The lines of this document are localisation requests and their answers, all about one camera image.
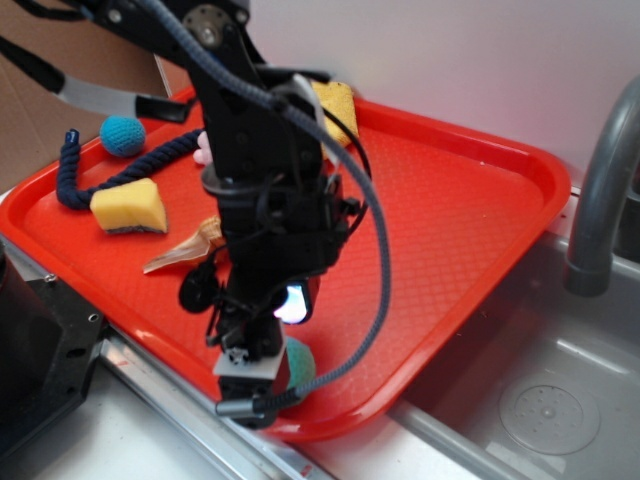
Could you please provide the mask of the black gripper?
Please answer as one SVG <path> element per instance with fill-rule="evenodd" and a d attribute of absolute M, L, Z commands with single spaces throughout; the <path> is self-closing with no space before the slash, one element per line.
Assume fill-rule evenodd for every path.
<path fill-rule="evenodd" d="M 340 177 L 301 184 L 283 174 L 233 183 L 212 173 L 203 187 L 217 200 L 224 242 L 183 280 L 179 302 L 191 313 L 213 311 L 209 347 L 240 350 L 243 360 L 275 356 L 283 344 L 276 310 L 298 283 L 315 291 L 363 219 Z"/>

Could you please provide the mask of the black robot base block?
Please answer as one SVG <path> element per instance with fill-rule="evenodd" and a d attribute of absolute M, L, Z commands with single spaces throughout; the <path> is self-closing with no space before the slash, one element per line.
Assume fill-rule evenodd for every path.
<path fill-rule="evenodd" d="M 1 250 L 1 459 L 88 395 L 105 319 L 62 280 L 26 280 Z"/>

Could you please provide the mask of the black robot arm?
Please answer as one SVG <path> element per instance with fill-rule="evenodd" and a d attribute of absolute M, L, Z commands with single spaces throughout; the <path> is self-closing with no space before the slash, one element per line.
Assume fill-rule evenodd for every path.
<path fill-rule="evenodd" d="M 287 287 L 308 285 L 333 266 L 363 214 L 325 165 L 348 158 L 330 138 L 330 115 L 312 87 L 328 75 L 270 66 L 247 34 L 245 1 L 68 1 L 60 9 L 26 1 L 23 8 L 89 20 L 186 69 L 213 151 L 203 186 L 218 203 L 231 272 L 225 287 L 210 267 L 189 275 L 181 302 L 214 311 L 209 343 L 232 358 L 274 356 L 283 342 L 275 312 Z"/>

